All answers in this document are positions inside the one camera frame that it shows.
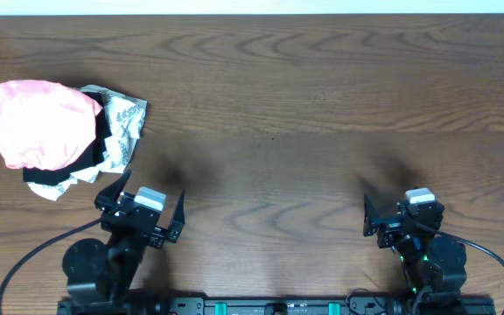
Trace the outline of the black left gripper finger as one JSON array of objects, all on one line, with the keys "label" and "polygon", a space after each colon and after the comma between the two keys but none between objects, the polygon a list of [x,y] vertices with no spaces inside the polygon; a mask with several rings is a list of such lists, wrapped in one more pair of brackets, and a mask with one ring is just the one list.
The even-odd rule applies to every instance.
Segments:
[{"label": "black left gripper finger", "polygon": [[178,203],[171,218],[171,224],[169,226],[169,234],[168,234],[168,237],[170,239],[178,239],[186,223],[185,210],[184,210],[185,196],[186,191],[183,190],[178,198]]},{"label": "black left gripper finger", "polygon": [[125,171],[117,181],[98,192],[95,197],[95,204],[97,206],[114,206],[129,181],[130,175],[131,170]]}]

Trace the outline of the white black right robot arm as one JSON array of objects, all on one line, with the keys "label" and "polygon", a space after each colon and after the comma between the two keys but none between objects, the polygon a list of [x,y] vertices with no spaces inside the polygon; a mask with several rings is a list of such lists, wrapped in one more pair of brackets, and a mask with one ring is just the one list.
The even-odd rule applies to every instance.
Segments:
[{"label": "white black right robot arm", "polygon": [[399,254],[406,285],[420,305],[454,303],[467,279],[466,247],[438,234],[444,210],[427,188],[407,191],[391,214],[364,196],[363,235]]}]

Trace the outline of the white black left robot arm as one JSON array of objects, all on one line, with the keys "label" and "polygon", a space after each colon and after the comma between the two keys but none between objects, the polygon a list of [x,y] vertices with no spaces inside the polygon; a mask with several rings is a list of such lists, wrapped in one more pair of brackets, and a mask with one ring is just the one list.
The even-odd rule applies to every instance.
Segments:
[{"label": "white black left robot arm", "polygon": [[62,269],[67,277],[69,302],[78,313],[123,311],[145,250],[177,242],[185,225],[184,192],[170,225],[159,227],[166,195],[144,186],[135,194],[125,192],[130,174],[126,171],[94,200],[101,210],[101,228],[110,233],[108,242],[82,239],[64,254]]}]

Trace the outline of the pink t-shirt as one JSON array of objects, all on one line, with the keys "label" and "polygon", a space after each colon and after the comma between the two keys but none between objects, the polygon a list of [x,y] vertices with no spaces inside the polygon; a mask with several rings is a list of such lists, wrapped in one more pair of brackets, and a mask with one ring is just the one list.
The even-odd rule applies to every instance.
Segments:
[{"label": "pink t-shirt", "polygon": [[96,139],[102,106],[46,80],[0,83],[0,154],[10,169],[55,171],[75,162]]}]

